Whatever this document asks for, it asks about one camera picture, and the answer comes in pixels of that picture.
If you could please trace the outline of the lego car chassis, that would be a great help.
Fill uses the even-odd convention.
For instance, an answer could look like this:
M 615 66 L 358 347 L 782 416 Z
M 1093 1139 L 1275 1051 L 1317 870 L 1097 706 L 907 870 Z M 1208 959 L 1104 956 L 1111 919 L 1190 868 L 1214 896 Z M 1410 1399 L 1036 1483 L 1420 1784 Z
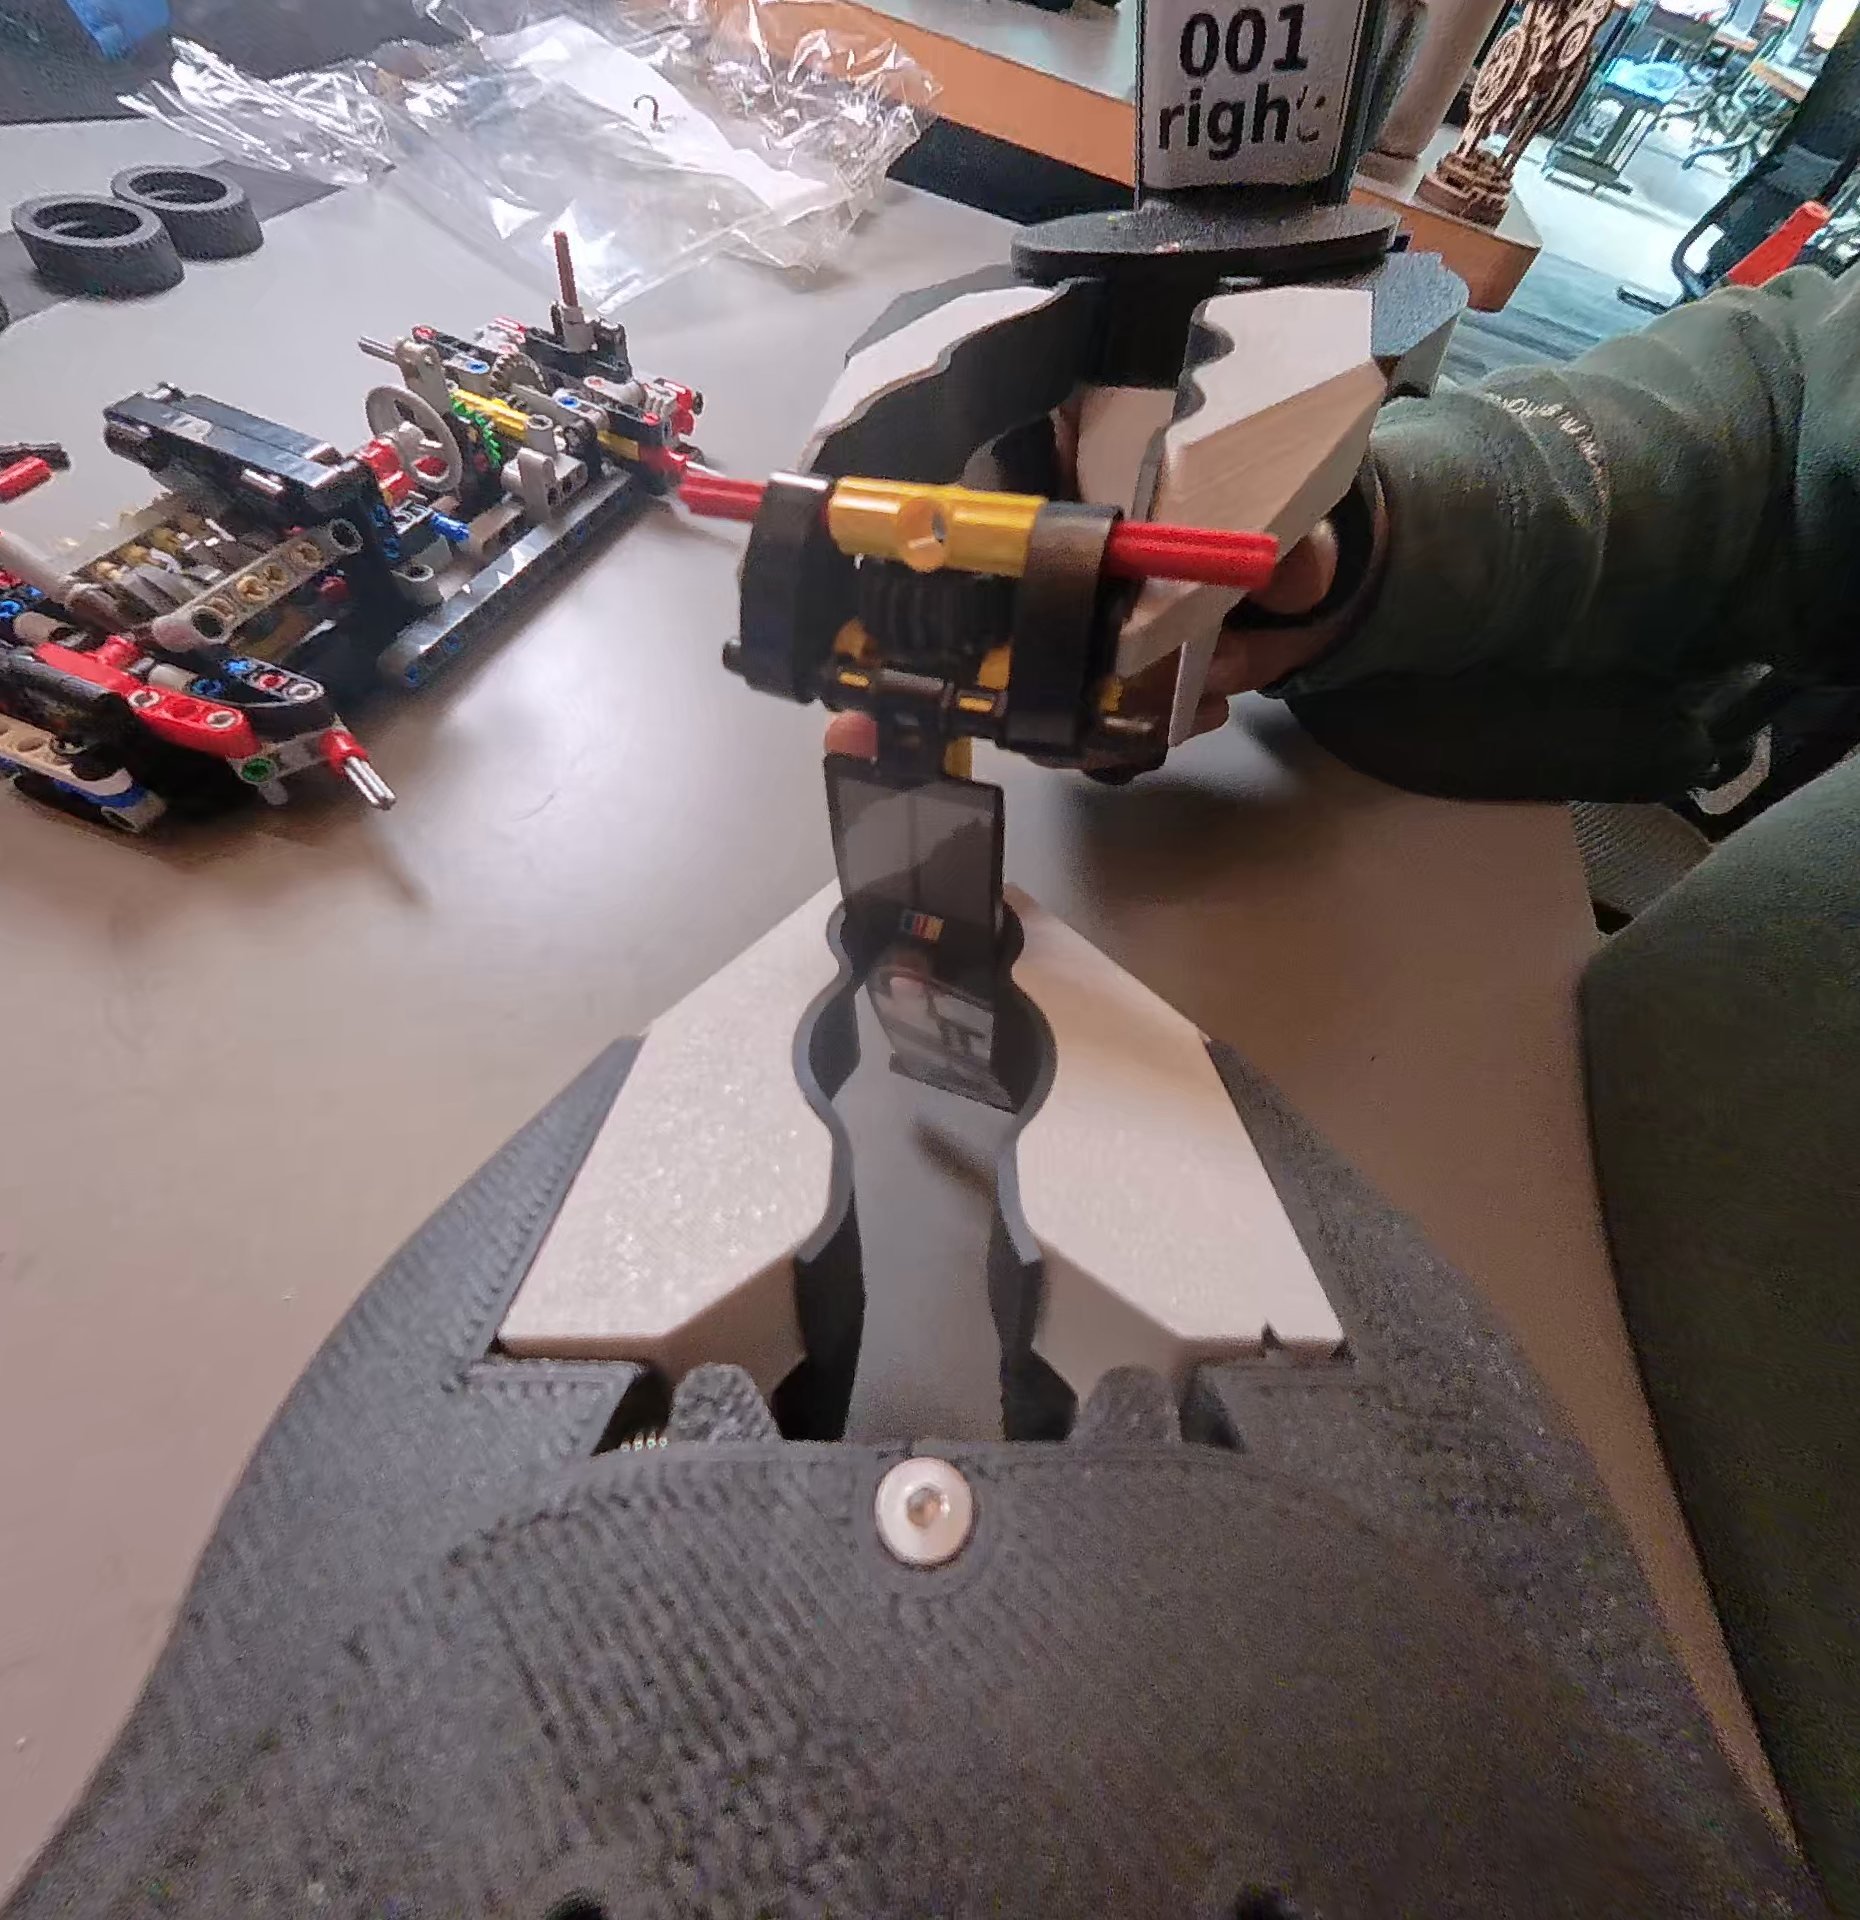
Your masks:
M 641 371 L 554 260 L 543 323 L 364 336 L 388 382 L 353 449 L 175 384 L 113 402 L 106 449 L 160 494 L 66 553 L 0 530 L 0 786 L 128 836 L 322 778 L 391 812 L 353 717 L 701 457 L 703 394 Z

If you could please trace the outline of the beige rounded object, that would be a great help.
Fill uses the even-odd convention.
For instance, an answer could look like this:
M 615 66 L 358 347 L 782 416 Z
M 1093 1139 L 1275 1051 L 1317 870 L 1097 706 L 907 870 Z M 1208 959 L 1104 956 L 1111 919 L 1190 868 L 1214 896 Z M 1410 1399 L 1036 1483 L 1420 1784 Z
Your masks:
M 1437 137 L 1487 31 L 1481 12 L 1481 2 L 1425 2 L 1414 56 L 1370 143 L 1379 169 L 1418 161 Z

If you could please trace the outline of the small clear plastic bag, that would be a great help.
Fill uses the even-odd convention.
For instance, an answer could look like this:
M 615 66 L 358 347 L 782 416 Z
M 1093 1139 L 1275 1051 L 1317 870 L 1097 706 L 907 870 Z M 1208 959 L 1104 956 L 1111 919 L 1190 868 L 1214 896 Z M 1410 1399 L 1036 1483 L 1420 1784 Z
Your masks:
M 173 69 L 120 95 L 120 107 L 251 173 L 358 187 L 400 167 L 376 76 L 374 63 L 345 60 L 262 79 L 181 37 Z

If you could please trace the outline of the person's green sweatshirt torso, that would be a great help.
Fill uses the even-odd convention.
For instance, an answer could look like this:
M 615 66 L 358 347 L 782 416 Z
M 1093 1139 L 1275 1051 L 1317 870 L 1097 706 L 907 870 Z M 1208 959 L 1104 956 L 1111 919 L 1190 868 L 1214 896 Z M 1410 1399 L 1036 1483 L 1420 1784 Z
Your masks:
M 1860 1917 L 1860 756 L 1581 987 L 1613 1279 L 1761 1747 Z

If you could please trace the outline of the orange traffic cone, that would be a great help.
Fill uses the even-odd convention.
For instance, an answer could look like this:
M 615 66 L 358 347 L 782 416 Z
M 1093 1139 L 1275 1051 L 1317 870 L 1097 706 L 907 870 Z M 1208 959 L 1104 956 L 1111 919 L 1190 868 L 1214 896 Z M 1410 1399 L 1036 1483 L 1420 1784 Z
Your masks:
M 1772 277 L 1799 264 L 1801 253 L 1830 225 L 1827 204 L 1801 204 L 1772 233 L 1768 233 L 1750 253 L 1726 268 L 1722 282 L 1731 286 L 1764 286 Z

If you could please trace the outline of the black yellow lego wing assembly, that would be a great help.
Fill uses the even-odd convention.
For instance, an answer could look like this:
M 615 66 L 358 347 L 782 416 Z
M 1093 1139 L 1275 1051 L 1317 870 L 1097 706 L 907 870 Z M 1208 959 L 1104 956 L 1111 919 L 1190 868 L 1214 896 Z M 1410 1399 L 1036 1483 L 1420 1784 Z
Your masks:
M 1168 723 L 1125 709 L 1120 622 L 1139 590 L 1217 590 L 1234 607 L 1279 574 L 1279 541 L 890 476 L 690 469 L 680 503 L 750 530 L 726 670 L 877 730 L 862 757 L 827 751 L 824 790 L 851 981 L 894 1071 L 1018 1111 L 1008 804 L 969 751 L 1097 772 L 1155 761 Z

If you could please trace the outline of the person's right hand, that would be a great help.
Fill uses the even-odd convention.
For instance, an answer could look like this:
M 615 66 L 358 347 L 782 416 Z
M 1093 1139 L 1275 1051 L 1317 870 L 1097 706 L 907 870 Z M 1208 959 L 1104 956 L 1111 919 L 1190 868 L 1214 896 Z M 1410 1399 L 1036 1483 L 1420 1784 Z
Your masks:
M 962 480 L 986 494 L 1069 499 L 1075 487 L 1071 430 L 1071 411 L 1013 426 L 975 453 Z M 1197 733 L 1224 723 L 1232 692 L 1272 684 L 1326 644 L 1317 626 L 1330 616 L 1333 571 L 1352 554 L 1354 549 L 1343 547 L 1330 521 L 1317 521 L 1279 561 L 1269 587 L 1232 605 L 1234 634 L 1217 635 L 1201 678 Z M 851 622 L 859 626 L 862 670 L 877 674 L 887 663 L 995 697 L 1010 674 L 995 654 L 1013 640 L 1016 600 L 1016 577 L 917 574 L 907 566 L 859 558 Z M 1154 748 L 1165 744 L 1179 658 L 1173 652 L 1120 686 L 1111 713 L 1135 730 L 1084 738 L 1082 761 L 1090 770 L 1120 772 L 1125 756 L 1139 756 L 1145 738 Z

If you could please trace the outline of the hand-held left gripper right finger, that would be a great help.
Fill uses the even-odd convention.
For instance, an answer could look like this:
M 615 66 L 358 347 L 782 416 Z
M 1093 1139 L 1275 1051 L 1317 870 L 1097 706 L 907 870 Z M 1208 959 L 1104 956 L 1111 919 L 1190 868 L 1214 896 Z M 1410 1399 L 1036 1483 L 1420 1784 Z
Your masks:
M 1030 1354 L 1079 1403 L 1120 1369 L 1330 1362 L 1346 1331 L 1205 1035 L 1026 890 L 1010 981 L 1038 1093 L 1008 1223 L 1038 1266 Z

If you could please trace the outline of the crumpled clear plastic bag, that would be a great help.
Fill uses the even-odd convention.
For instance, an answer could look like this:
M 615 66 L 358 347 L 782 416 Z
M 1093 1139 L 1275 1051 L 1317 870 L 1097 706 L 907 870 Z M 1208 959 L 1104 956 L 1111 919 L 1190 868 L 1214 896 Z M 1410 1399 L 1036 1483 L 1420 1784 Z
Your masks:
M 422 2 L 371 56 L 383 183 L 615 312 L 714 260 L 838 264 L 941 83 L 847 2 Z

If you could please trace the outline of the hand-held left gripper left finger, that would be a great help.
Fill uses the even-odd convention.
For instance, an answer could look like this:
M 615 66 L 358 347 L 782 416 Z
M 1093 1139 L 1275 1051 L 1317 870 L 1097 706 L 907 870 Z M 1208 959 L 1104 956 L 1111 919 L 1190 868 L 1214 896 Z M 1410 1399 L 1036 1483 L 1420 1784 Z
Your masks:
M 838 1093 L 859 1064 L 840 902 L 807 902 L 635 1044 L 527 1274 L 507 1357 L 731 1366 L 843 1403 L 867 1321 Z

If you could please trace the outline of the wooden gear model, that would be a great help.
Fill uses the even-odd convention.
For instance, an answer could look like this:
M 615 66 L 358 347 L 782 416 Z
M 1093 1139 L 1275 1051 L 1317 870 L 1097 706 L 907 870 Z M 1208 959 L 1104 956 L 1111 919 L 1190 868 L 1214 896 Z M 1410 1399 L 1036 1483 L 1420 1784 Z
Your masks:
M 1589 80 L 1612 2 L 1525 2 L 1481 63 L 1462 142 L 1418 182 L 1414 201 L 1496 229 L 1516 158 Z

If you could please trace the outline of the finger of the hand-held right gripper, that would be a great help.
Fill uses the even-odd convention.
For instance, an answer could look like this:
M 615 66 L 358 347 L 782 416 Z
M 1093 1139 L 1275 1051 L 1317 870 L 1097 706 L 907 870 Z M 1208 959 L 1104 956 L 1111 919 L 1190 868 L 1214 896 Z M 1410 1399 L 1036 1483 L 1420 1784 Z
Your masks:
M 799 470 L 960 483 L 979 453 L 1075 394 L 1097 323 L 1090 282 L 957 292 L 847 356 Z
M 1253 289 L 1205 300 L 1173 416 L 1137 469 L 1154 527 L 1263 533 L 1279 561 L 1348 499 L 1388 395 L 1370 289 Z M 1197 735 L 1201 678 L 1253 590 L 1151 579 L 1114 642 L 1130 680 L 1179 652 L 1165 748 Z

